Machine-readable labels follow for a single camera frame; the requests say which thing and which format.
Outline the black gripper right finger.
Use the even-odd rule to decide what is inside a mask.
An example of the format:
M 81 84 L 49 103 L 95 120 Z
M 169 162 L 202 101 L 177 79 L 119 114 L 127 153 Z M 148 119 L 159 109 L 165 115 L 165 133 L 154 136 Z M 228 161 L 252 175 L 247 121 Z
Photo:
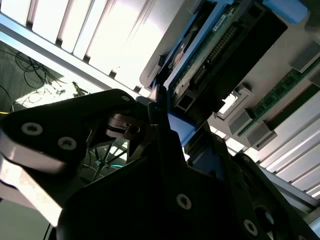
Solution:
M 203 125 L 203 168 L 212 170 L 223 186 L 226 223 L 222 235 L 233 240 L 317 240 L 318 236 L 301 218 L 258 165 L 244 153 L 231 156 L 224 140 Z

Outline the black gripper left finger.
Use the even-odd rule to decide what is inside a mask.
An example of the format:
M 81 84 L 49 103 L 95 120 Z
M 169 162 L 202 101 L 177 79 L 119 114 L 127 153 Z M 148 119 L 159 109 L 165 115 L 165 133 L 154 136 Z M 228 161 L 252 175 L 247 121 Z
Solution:
M 81 187 L 87 151 L 128 140 L 131 163 L 160 154 L 182 154 L 167 114 L 167 91 L 133 99 L 111 89 L 12 112 L 0 123 L 0 195 L 60 216 Z

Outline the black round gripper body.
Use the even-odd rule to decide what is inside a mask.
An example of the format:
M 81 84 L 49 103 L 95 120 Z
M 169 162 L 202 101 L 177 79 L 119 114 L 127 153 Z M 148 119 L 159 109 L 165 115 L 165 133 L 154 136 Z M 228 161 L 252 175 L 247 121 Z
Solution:
M 86 186 L 63 208 L 59 240 L 214 240 L 232 220 L 222 180 L 184 156 L 146 156 Z

